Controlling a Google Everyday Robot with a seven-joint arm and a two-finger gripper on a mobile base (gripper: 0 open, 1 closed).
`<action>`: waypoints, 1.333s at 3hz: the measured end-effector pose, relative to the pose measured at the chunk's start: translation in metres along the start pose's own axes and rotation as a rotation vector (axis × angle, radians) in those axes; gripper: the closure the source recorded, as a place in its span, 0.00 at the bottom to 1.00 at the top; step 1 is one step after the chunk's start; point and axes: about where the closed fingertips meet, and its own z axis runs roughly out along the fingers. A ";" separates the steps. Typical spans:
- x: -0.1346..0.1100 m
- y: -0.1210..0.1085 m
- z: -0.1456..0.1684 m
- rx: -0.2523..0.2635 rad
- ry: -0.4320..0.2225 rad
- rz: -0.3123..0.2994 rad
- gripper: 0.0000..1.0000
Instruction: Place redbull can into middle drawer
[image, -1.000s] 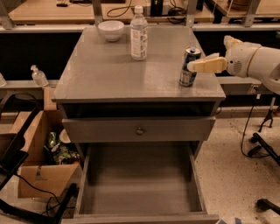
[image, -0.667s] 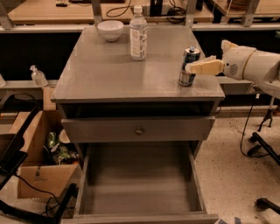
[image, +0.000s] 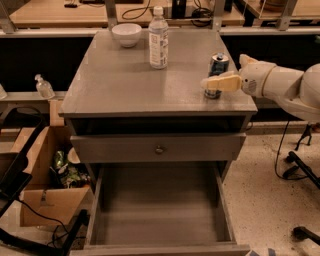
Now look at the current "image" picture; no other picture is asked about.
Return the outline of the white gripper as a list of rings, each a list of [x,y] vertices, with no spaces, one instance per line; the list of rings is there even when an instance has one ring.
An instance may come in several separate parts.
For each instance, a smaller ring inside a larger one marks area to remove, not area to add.
[[[270,72],[276,67],[274,63],[257,61],[256,59],[241,54],[239,56],[241,69],[240,76],[230,75],[226,77],[212,76],[205,78],[200,82],[204,89],[223,92],[233,92],[241,88],[244,93],[261,98],[263,96],[263,87]]]

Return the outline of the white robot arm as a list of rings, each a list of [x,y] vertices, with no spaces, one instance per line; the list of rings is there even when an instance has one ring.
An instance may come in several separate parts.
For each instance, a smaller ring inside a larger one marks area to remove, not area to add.
[[[320,64],[306,71],[259,61],[246,54],[239,57],[238,74],[227,71],[203,79],[200,85],[210,91],[233,92],[274,101],[287,113],[302,120],[320,122]]]

